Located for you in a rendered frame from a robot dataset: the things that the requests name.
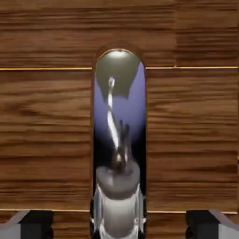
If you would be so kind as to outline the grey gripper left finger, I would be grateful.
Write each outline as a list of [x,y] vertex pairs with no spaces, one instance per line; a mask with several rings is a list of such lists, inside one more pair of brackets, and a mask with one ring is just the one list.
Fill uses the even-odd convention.
[[53,211],[19,211],[0,223],[0,239],[53,239],[53,219]]

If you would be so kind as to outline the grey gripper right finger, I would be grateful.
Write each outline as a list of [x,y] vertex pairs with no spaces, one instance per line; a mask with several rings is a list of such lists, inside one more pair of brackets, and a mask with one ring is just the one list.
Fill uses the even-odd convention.
[[185,239],[239,239],[239,224],[218,210],[188,210]]

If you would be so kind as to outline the brown wooden cabinet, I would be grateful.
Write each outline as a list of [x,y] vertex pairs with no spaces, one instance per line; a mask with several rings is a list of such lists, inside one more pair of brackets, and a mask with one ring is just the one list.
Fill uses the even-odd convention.
[[[239,0],[0,0],[0,71],[90,70],[93,80],[97,57],[125,48],[145,77],[148,68],[236,69],[238,109],[238,24]],[[238,192],[237,203],[222,211],[235,223]],[[55,239],[90,239],[90,207],[52,211]],[[183,239],[185,212],[148,210],[147,239]]]

